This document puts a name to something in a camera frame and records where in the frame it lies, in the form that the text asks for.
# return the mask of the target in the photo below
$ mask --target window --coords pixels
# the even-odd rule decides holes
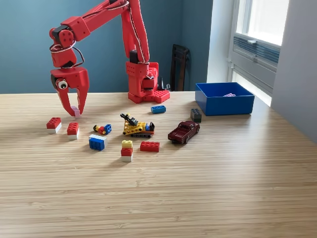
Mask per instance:
[[[235,0],[228,81],[234,73],[271,95],[289,0]]]

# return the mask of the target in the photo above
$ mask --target lego vehicle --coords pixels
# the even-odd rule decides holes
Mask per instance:
[[[200,125],[193,121],[182,121],[178,127],[168,134],[173,143],[187,144],[188,140],[199,132]]]
[[[153,122],[148,125],[146,122],[137,121],[135,118],[130,118],[130,114],[121,114],[124,119],[123,135],[130,135],[131,137],[151,138],[154,134]]]

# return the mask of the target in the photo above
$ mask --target robotic arm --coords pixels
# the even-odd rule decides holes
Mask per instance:
[[[51,81],[65,110],[75,116],[68,89],[77,89],[78,109],[82,114],[89,89],[88,72],[79,67],[84,62],[81,52],[74,47],[94,30],[121,14],[125,53],[130,62],[126,63],[129,75],[128,97],[135,103],[155,101],[162,103],[170,97],[166,90],[158,91],[158,63],[150,63],[147,34],[144,28],[139,0],[106,0],[83,16],[73,16],[50,30],[54,44],[50,47],[53,64]],[[74,50],[82,61],[77,62]]]

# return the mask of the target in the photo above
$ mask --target blue box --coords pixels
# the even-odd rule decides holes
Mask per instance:
[[[156,113],[165,113],[165,112],[166,112],[166,107],[165,107],[165,106],[151,107],[151,112],[152,112],[153,114],[156,114]]]
[[[250,114],[254,95],[238,83],[196,83],[195,100],[206,116]]]

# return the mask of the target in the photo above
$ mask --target dark red toy car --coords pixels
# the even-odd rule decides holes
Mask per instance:
[[[173,143],[187,144],[188,140],[198,133],[200,125],[193,121],[182,121],[178,127],[168,134],[168,139]]]

